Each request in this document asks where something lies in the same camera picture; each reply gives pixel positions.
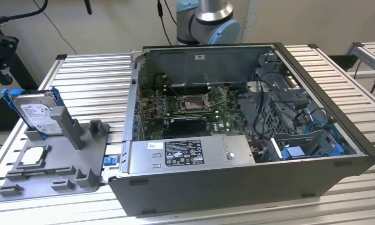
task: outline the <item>white wall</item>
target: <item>white wall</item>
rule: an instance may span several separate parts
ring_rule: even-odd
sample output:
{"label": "white wall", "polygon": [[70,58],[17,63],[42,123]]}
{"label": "white wall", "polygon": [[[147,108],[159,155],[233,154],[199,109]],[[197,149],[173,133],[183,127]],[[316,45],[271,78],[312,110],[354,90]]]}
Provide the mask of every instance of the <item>white wall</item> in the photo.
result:
{"label": "white wall", "polygon": [[352,42],[375,41],[375,0],[251,0],[243,41],[315,43],[344,54]]}
{"label": "white wall", "polygon": [[[235,18],[243,23],[248,0],[232,0]],[[129,52],[132,47],[168,45],[157,16],[156,0],[91,0],[88,15],[83,0],[49,0],[45,10],[64,38],[79,54]],[[164,23],[171,42],[176,26],[164,10]],[[175,15],[176,1],[168,0]],[[37,10],[32,0],[0,0],[0,15]],[[20,39],[17,53],[37,82],[41,82],[58,54],[73,54],[45,16],[10,21],[2,32]]]}

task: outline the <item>hard drive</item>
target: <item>hard drive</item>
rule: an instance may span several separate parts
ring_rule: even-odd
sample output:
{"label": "hard drive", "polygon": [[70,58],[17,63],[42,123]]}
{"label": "hard drive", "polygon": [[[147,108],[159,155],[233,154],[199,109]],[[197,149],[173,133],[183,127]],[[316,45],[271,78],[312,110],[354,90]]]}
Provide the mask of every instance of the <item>hard drive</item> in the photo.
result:
{"label": "hard drive", "polygon": [[10,92],[2,89],[1,95],[30,130],[40,131],[42,135],[62,134],[57,122],[49,117],[52,108],[64,106],[56,88],[33,91],[13,89]]}

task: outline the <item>sticker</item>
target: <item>sticker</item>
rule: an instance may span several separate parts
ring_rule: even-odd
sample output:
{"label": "sticker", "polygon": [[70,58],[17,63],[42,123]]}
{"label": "sticker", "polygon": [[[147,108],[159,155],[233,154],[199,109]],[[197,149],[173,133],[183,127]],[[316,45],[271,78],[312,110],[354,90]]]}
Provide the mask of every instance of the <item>sticker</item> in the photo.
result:
{"label": "sticker", "polygon": [[204,164],[200,140],[165,142],[165,165]]}
{"label": "sticker", "polygon": [[58,123],[49,117],[50,110],[44,104],[24,104],[20,106],[32,126],[42,133],[60,134]]}
{"label": "sticker", "polygon": [[195,55],[195,60],[204,60],[205,59],[205,55]]}
{"label": "sticker", "polygon": [[163,149],[164,143],[163,142],[149,142],[148,149]]}

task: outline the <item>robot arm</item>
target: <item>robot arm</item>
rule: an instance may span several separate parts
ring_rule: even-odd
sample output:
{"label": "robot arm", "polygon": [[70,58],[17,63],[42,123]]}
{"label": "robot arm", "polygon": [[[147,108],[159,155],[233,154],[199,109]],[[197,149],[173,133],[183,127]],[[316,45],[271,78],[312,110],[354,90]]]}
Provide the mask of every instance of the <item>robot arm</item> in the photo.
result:
{"label": "robot arm", "polygon": [[177,0],[177,41],[184,45],[236,43],[241,26],[227,0]]}

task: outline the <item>metal frame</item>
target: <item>metal frame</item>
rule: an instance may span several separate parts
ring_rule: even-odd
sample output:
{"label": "metal frame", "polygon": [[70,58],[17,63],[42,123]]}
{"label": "metal frame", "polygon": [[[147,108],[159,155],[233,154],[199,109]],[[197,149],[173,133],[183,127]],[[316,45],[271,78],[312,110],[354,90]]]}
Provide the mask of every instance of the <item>metal frame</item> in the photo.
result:
{"label": "metal frame", "polygon": [[[296,45],[287,46],[287,50],[375,146],[375,98],[319,49]],[[125,56],[84,55],[57,60],[40,86],[44,89],[54,83],[62,87],[61,95],[66,104],[72,105],[73,117],[112,120],[107,155],[119,154],[121,150],[123,119],[112,116],[125,110],[123,99],[128,97],[128,89],[124,92],[121,87],[128,88],[128,85],[123,85],[121,80],[127,80],[131,73]],[[13,151],[20,150],[25,143],[24,129],[25,125],[18,121],[1,148],[0,176],[10,168],[6,164],[16,160],[17,153]],[[104,181],[113,171],[117,172],[117,169],[104,167]],[[375,224],[375,165],[360,176],[344,178],[319,198],[155,217],[128,217],[109,186],[104,184],[97,192],[87,195],[0,203],[0,224],[18,222],[20,218],[33,218],[38,224]]]}
{"label": "metal frame", "polygon": [[354,55],[375,70],[375,42],[351,44],[347,55]]}

